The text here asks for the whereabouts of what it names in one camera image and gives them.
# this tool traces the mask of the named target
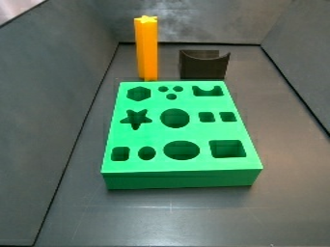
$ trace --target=gray metal surface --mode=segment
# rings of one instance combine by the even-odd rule
[[[30,245],[117,43],[82,0],[0,29],[0,245]]]
[[[159,17],[165,42],[260,43],[291,0],[89,0],[118,41],[133,41],[132,19]]]
[[[261,46],[330,132],[330,2],[296,0]]]
[[[45,0],[1,0],[0,1],[0,25],[28,11]]]
[[[264,171],[251,187],[106,191],[117,84],[137,74],[133,45],[120,45],[36,246],[328,246],[330,140],[308,109],[257,46],[160,45],[161,78],[179,78],[179,49],[232,53],[227,85]]]

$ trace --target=square hole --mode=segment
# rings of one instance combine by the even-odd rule
[[[223,122],[235,122],[236,117],[232,112],[220,112],[220,118]]]
[[[208,144],[213,158],[245,157],[245,152],[239,140],[209,141]]]
[[[212,123],[212,122],[215,122],[213,115],[212,115],[211,112],[199,112],[199,117],[200,117],[200,121],[203,123]]]
[[[116,147],[110,153],[112,161],[126,161],[128,160],[128,147]]]

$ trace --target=star-shaped hole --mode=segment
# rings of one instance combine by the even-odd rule
[[[133,130],[138,129],[141,124],[151,123],[152,120],[145,117],[147,110],[141,110],[138,112],[133,112],[132,110],[126,110],[128,117],[120,120],[120,124],[130,124],[130,128]]]

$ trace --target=gray wall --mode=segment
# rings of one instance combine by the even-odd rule
[[[132,19],[159,17],[159,40],[260,44],[291,0],[89,0],[118,41],[133,41]]]
[[[85,0],[0,29],[0,245],[30,245],[117,43]]]
[[[328,14],[328,0],[295,0],[261,47],[330,132]]]

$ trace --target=gray floor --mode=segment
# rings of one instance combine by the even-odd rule
[[[37,246],[330,244],[330,141],[308,110],[257,46],[161,45],[161,78],[177,77],[183,48],[232,52],[227,85],[264,164],[255,184],[106,191],[98,169],[116,87],[136,79],[133,45],[120,45]]]

